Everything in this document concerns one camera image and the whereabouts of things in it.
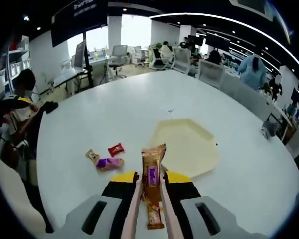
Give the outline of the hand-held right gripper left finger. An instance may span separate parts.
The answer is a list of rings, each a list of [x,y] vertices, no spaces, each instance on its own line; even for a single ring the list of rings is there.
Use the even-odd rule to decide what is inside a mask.
[[[139,175],[130,171],[112,178],[101,195],[73,209],[63,226],[65,239],[134,239],[140,204]]]

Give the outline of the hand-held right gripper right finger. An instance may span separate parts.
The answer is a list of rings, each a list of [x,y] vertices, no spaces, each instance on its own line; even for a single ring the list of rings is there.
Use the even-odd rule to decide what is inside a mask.
[[[266,239],[237,224],[235,215],[208,196],[192,180],[167,171],[163,176],[163,207],[170,239]]]

